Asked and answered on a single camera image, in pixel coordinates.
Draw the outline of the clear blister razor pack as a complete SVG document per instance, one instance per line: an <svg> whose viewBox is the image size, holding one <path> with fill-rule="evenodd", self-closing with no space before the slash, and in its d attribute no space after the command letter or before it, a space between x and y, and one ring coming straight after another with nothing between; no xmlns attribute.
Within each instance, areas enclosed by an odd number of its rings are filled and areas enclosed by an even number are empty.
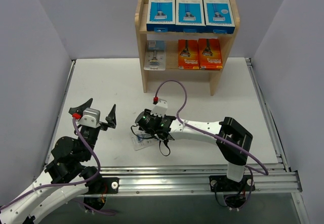
<svg viewBox="0 0 324 224"><path fill-rule="evenodd" d="M134 133L131 133L131 140L135 151L158 144L158 140L156 138L153 138L150 134L147 134L144 131L134 130L133 132Z"/></svg>
<svg viewBox="0 0 324 224"><path fill-rule="evenodd" d="M165 71L166 42L163 40L148 40L146 44L144 69L148 71Z"/></svg>

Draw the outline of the orange Gillette Fusion box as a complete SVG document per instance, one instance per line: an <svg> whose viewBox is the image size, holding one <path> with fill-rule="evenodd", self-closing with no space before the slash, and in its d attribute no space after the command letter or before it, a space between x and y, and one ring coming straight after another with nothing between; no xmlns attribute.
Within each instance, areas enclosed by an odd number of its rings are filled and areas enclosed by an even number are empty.
<svg viewBox="0 0 324 224"><path fill-rule="evenodd" d="M198 70L198 52L197 40L178 40L178 68L183 70Z"/></svg>
<svg viewBox="0 0 324 224"><path fill-rule="evenodd" d="M217 38L199 38L199 68L201 70L221 70L223 60Z"/></svg>

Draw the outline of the blue Harry's razor box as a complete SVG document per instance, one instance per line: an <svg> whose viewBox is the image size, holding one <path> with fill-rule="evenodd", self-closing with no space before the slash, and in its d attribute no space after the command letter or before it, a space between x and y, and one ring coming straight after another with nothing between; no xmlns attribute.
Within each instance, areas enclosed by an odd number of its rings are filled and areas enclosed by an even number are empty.
<svg viewBox="0 0 324 224"><path fill-rule="evenodd" d="M230 0L203 0L206 31L218 34L233 34L235 21Z"/></svg>
<svg viewBox="0 0 324 224"><path fill-rule="evenodd" d="M174 32L176 0L148 0L146 29L154 32Z"/></svg>
<svg viewBox="0 0 324 224"><path fill-rule="evenodd" d="M203 0L176 0L176 32L202 33L205 28Z"/></svg>

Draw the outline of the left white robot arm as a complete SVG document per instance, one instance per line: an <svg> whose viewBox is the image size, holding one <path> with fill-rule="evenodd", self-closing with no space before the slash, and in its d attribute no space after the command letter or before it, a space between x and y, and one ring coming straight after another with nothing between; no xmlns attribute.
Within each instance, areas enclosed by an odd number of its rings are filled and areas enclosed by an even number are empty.
<svg viewBox="0 0 324 224"><path fill-rule="evenodd" d="M63 136L51 151L53 160L18 197L1 206L1 223L38 223L69 200L98 193L105 186L94 146L100 131L116 127L116 106L105 121L91 108L93 99L70 108L76 138Z"/></svg>

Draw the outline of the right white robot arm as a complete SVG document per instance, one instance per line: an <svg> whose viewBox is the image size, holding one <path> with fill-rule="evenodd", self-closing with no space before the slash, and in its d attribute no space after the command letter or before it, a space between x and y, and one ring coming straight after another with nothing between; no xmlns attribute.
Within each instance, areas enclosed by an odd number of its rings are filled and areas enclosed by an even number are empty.
<svg viewBox="0 0 324 224"><path fill-rule="evenodd" d="M135 125L165 145L169 141L191 140L216 145L227 164L225 184L231 190L243 184L245 165L253 135L238 121L225 117L222 121L188 121L175 116L155 116L145 109Z"/></svg>

